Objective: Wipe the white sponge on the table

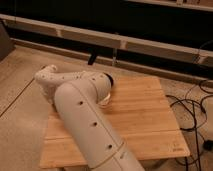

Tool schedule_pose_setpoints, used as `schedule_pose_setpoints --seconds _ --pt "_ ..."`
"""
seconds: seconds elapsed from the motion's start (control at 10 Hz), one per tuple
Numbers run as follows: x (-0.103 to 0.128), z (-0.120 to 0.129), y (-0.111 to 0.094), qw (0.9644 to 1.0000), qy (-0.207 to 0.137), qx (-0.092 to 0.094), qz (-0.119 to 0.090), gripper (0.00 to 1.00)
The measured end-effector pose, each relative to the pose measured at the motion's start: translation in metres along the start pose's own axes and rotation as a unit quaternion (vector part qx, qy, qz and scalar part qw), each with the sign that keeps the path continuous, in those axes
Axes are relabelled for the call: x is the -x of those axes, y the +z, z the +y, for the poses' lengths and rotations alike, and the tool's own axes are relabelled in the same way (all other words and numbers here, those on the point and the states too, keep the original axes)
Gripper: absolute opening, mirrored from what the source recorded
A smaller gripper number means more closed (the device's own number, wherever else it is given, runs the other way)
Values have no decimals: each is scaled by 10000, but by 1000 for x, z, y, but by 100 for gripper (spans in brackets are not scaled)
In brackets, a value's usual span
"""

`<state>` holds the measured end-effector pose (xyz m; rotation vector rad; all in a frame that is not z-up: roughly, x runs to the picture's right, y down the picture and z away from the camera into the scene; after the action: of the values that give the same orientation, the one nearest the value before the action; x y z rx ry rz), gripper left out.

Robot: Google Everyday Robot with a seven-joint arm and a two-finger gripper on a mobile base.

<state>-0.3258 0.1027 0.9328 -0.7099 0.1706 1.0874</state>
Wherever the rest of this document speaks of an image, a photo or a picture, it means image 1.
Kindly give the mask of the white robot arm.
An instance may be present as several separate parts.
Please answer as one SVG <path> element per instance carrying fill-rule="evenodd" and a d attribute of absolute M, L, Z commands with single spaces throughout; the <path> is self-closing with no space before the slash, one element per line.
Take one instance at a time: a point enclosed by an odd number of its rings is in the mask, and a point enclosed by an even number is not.
<path fill-rule="evenodd" d="M 55 106 L 91 171 L 145 171 L 98 106 L 113 79 L 103 72 L 58 73 L 49 65 L 34 76 Z"/>

